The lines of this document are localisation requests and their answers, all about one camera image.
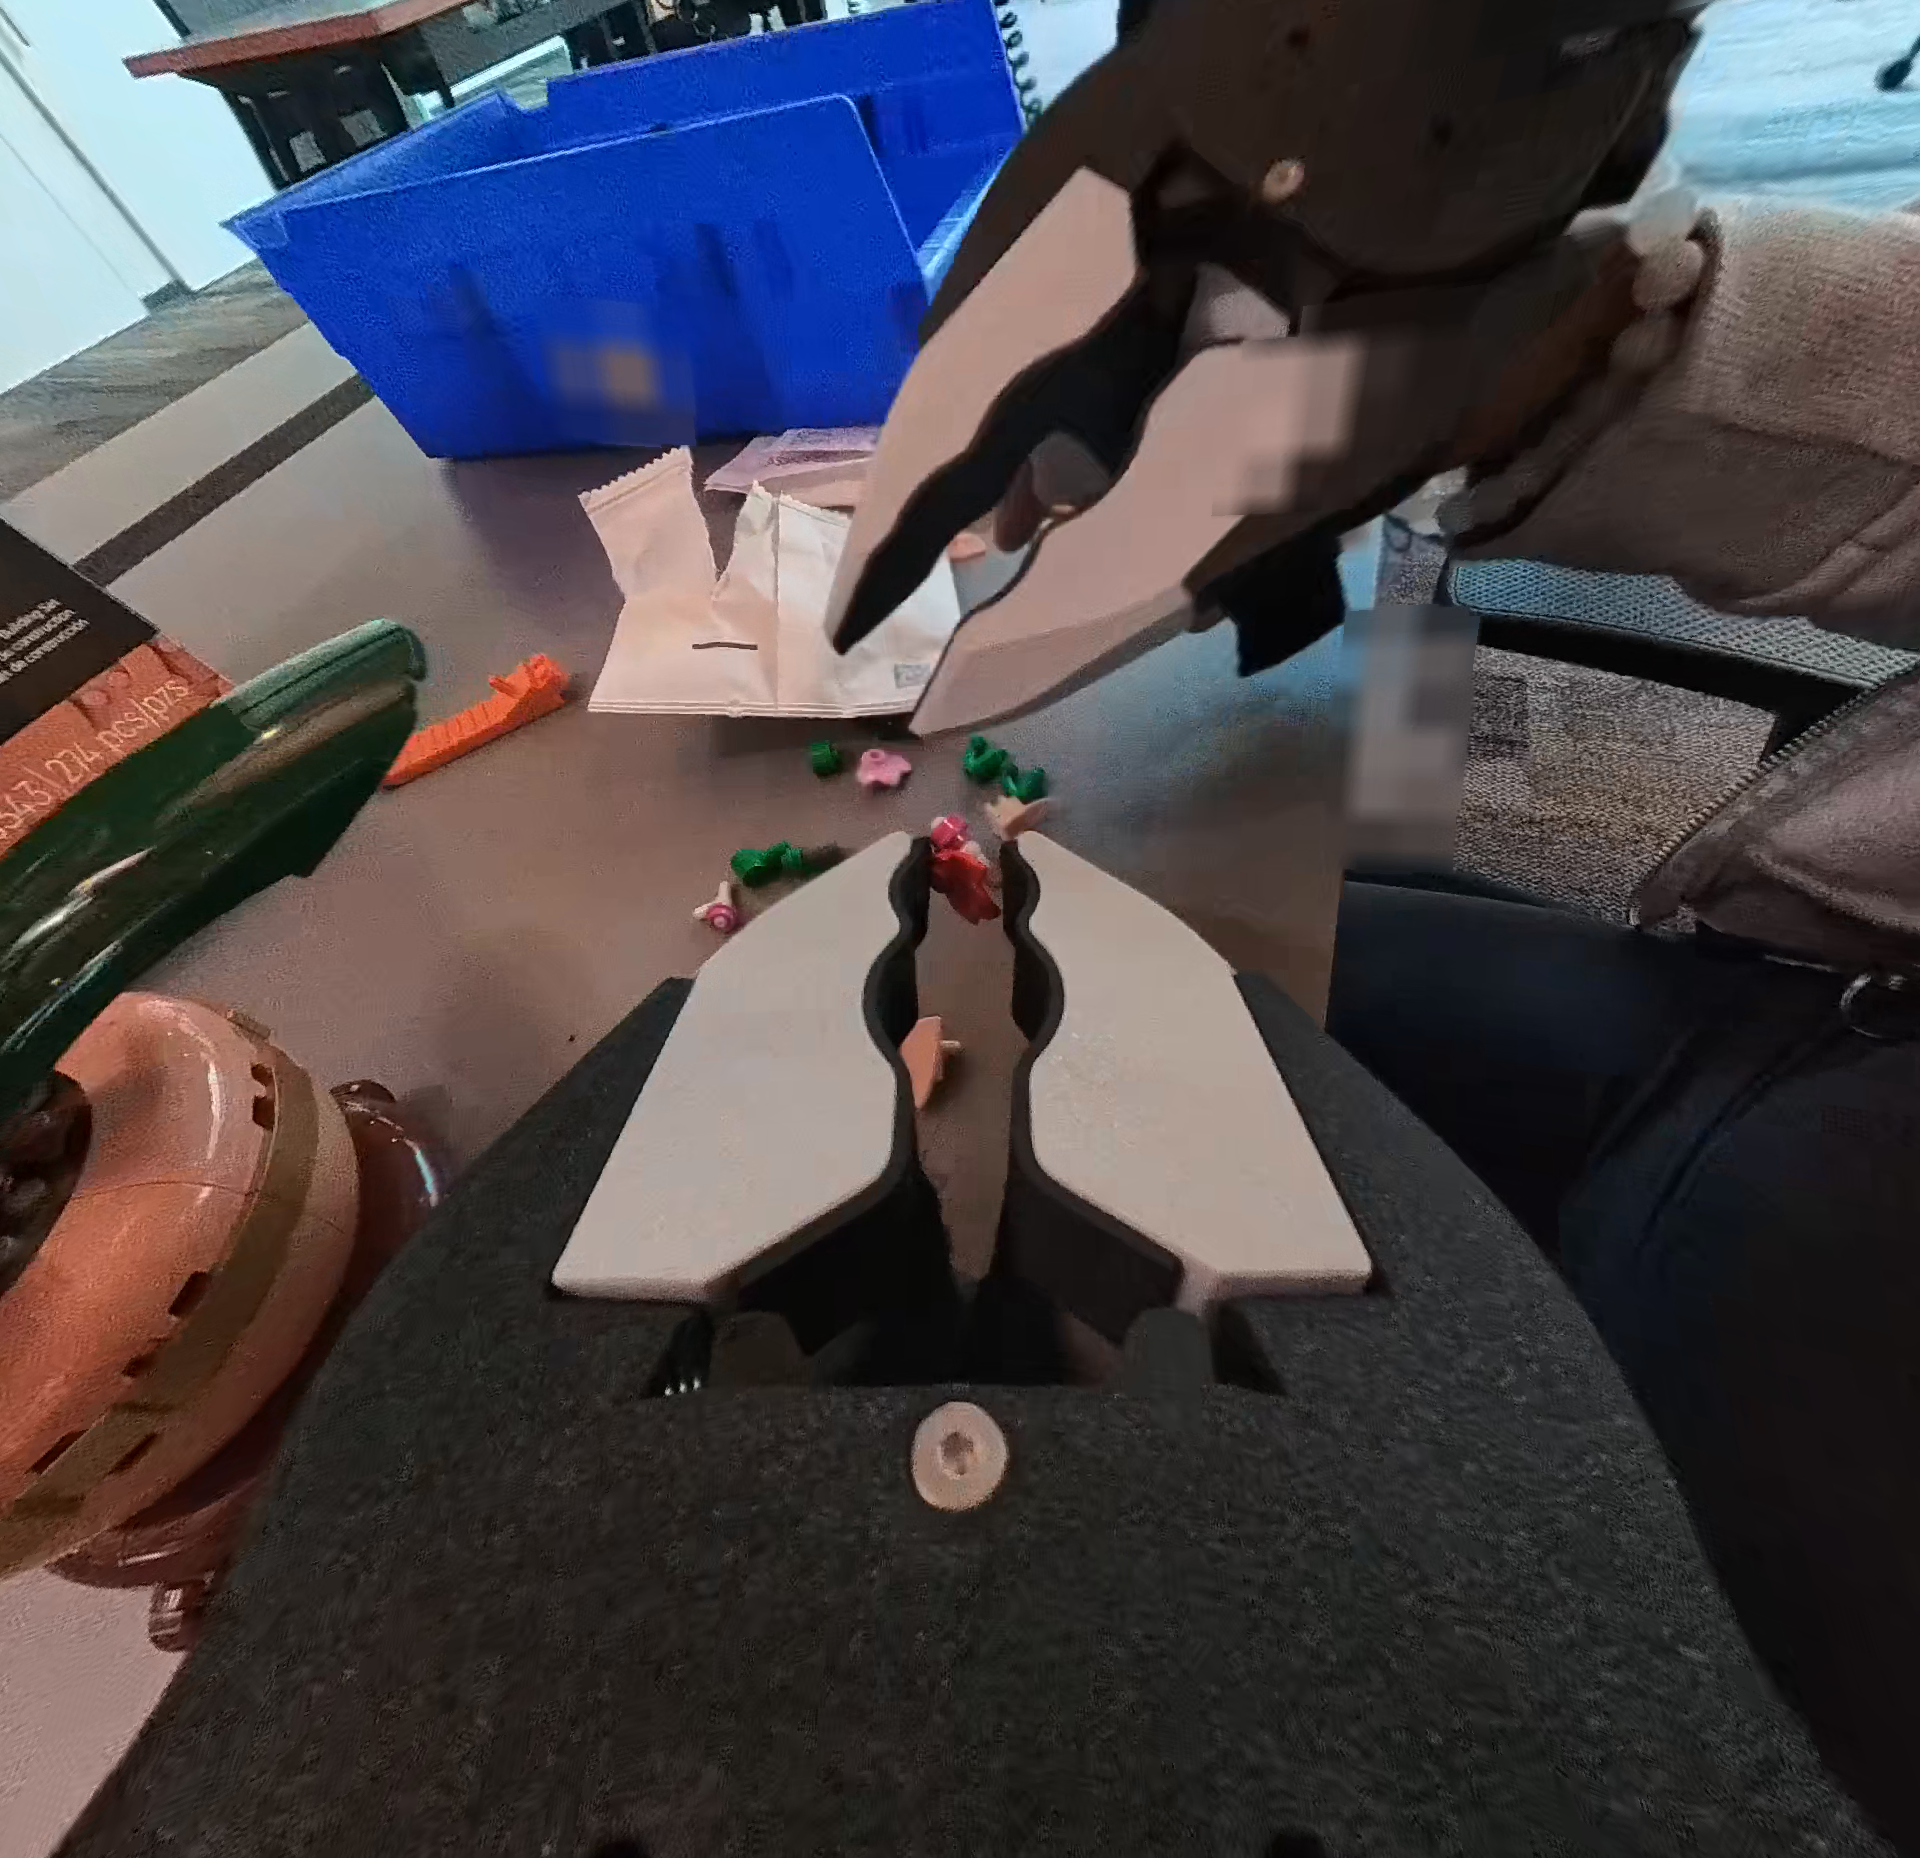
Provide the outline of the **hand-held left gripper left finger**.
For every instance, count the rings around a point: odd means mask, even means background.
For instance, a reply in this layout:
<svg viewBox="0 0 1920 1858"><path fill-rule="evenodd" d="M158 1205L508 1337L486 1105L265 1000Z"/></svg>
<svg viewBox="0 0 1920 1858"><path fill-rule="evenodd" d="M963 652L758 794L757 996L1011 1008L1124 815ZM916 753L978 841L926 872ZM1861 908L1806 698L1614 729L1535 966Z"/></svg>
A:
<svg viewBox="0 0 1920 1858"><path fill-rule="evenodd" d="M702 964L551 1273L557 1293L733 1298L900 1180L928 858L924 836L884 835Z"/></svg>

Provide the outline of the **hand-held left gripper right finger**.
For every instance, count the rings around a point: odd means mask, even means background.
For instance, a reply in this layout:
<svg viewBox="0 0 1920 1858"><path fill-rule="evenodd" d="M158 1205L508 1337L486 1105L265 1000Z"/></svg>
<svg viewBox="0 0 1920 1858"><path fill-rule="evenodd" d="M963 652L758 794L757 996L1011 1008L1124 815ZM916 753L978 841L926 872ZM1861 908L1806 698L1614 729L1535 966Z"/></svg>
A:
<svg viewBox="0 0 1920 1858"><path fill-rule="evenodd" d="M996 1271L1052 1305L1362 1293L1371 1253L1229 961L1042 835L1001 871L1026 1051Z"/></svg>

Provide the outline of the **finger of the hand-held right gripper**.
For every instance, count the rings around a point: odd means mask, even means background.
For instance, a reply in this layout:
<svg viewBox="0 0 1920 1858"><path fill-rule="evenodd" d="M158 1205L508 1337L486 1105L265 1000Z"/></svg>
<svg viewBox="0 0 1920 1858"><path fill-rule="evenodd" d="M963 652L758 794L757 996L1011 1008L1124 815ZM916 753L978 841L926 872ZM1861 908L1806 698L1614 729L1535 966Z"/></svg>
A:
<svg viewBox="0 0 1920 1858"><path fill-rule="evenodd" d="M1108 493L1044 527L1018 575L963 618L910 732L1041 710L1227 612L1315 527L1321 477L1323 347L1200 351L1150 405Z"/></svg>
<svg viewBox="0 0 1920 1858"><path fill-rule="evenodd" d="M1140 252L1132 194L1076 173L924 339L881 429L826 610L846 655L1051 440L1117 478L1179 364L1198 261Z"/></svg>

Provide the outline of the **person's right forearm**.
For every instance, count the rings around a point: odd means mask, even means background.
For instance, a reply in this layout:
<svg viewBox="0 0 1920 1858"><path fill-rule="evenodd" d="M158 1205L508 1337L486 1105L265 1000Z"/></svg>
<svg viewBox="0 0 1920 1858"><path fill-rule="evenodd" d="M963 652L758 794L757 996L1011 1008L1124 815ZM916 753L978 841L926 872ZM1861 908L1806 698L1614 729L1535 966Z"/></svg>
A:
<svg viewBox="0 0 1920 1858"><path fill-rule="evenodd" d="M1622 308L1533 429L1464 475L1453 549L1916 651L1916 203L1687 197L1622 234Z"/></svg>

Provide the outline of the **person's right hand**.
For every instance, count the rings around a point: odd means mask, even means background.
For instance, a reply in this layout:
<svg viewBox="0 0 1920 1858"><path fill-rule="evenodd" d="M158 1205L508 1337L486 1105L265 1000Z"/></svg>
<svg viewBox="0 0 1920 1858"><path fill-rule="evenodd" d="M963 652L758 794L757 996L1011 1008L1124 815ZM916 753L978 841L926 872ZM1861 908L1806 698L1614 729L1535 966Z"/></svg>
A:
<svg viewBox="0 0 1920 1858"><path fill-rule="evenodd" d="M1639 317L1639 270L1626 231L1595 218L1503 283L1496 344L1475 367L1443 470L1483 475L1509 464L1607 377L1616 341Z"/></svg>

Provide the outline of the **clear plastic bag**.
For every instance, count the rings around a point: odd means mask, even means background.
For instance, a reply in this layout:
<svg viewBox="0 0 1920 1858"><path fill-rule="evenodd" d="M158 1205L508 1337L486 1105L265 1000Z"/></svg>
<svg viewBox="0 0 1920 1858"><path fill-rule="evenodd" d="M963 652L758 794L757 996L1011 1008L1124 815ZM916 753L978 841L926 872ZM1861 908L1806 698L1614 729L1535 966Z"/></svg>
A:
<svg viewBox="0 0 1920 1858"><path fill-rule="evenodd" d="M713 470L702 491L730 498L760 491L819 508L855 510L878 442L878 426L760 434Z"/></svg>

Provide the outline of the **white paper bag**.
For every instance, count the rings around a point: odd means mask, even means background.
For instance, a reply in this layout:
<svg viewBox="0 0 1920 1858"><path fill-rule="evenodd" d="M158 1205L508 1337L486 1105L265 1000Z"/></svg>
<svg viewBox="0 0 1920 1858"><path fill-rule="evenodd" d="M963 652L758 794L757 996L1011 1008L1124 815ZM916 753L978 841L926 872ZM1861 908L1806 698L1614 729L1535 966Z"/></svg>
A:
<svg viewBox="0 0 1920 1858"><path fill-rule="evenodd" d="M906 604L846 652L829 607L853 519L757 485L743 502L713 604L746 648L733 652L718 710L733 719L902 719L959 628L952 567L935 563Z"/></svg>
<svg viewBox="0 0 1920 1858"><path fill-rule="evenodd" d="M601 717L773 719L777 612L720 571L686 446L580 495L621 595L589 695Z"/></svg>

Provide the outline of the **blue plastic bin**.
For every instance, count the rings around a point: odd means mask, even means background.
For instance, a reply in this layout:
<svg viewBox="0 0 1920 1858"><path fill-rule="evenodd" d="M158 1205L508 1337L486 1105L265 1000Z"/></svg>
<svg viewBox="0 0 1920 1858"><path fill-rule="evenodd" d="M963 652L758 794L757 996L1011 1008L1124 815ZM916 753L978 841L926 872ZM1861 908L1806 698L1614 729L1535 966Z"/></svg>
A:
<svg viewBox="0 0 1920 1858"><path fill-rule="evenodd" d="M1026 128L993 0L485 94L227 220L422 455L878 426Z"/></svg>

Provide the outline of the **orange brick separator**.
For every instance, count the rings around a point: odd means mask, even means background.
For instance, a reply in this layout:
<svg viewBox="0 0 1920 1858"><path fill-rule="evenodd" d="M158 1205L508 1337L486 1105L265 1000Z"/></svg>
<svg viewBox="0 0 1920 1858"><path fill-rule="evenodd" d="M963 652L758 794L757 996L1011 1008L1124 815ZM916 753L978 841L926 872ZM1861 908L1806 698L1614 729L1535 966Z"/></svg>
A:
<svg viewBox="0 0 1920 1858"><path fill-rule="evenodd" d="M557 714L568 693L570 673L548 655L533 655L491 677L486 698L420 727L402 744L382 776L382 790L408 787Z"/></svg>

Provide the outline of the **person's legs in dark trousers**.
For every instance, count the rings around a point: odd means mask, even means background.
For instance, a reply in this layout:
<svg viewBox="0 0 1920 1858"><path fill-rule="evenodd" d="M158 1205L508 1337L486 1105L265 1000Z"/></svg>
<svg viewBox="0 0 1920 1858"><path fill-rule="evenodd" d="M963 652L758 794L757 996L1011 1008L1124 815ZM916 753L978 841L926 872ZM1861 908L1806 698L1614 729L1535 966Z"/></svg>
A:
<svg viewBox="0 0 1920 1858"><path fill-rule="evenodd" d="M1326 1031L1562 1274L1757 1657L1916 1854L1916 977L1351 876Z"/></svg>

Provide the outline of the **toy brick potted plant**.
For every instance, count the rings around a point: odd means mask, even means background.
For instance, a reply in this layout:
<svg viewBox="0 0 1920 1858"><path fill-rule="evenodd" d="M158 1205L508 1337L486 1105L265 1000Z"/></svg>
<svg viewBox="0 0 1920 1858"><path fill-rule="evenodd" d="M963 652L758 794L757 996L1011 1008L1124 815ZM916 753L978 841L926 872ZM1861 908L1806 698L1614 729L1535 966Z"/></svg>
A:
<svg viewBox="0 0 1920 1858"><path fill-rule="evenodd" d="M144 982L320 869L418 719L367 622L225 688L4 850L2 1570L196 1644L288 1425L445 1177L400 1100Z"/></svg>

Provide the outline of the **person's grey jacket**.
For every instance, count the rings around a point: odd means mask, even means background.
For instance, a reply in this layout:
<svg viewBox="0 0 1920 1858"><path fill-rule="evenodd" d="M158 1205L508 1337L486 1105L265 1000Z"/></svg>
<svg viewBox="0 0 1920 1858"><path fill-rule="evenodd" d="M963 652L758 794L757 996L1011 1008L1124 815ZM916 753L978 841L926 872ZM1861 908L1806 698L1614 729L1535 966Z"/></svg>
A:
<svg viewBox="0 0 1920 1858"><path fill-rule="evenodd" d="M1719 796L1642 879L1635 931L1747 1022L1916 1047L1919 668L1829 713Z"/></svg>

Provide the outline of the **brown background table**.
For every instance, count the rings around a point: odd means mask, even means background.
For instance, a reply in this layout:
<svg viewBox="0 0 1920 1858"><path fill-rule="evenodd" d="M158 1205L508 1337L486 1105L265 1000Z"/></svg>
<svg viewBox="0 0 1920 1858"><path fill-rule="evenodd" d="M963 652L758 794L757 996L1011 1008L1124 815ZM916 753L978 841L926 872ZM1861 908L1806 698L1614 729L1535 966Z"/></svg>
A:
<svg viewBox="0 0 1920 1858"><path fill-rule="evenodd" d="M654 2L284 0L132 53L125 71L217 94L284 193L407 137L422 102L441 118L529 62L570 72L653 54Z"/></svg>

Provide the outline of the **black toy set box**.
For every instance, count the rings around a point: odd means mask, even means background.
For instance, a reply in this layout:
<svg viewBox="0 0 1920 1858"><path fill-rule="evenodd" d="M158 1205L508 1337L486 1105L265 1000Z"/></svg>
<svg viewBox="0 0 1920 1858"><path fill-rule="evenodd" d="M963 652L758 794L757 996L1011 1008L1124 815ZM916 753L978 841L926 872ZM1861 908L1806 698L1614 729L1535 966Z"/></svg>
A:
<svg viewBox="0 0 1920 1858"><path fill-rule="evenodd" d="M2 527L2 853L231 679L13 525Z"/></svg>

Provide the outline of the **white cabinet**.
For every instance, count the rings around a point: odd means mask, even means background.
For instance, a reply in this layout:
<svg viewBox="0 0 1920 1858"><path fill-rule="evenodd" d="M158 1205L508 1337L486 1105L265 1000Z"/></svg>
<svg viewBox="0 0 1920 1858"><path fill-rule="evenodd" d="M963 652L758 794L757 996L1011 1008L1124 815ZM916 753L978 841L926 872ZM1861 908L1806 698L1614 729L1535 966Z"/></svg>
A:
<svg viewBox="0 0 1920 1858"><path fill-rule="evenodd" d="M2 15L2 389L140 322L185 290L61 116L30 36Z"/></svg>

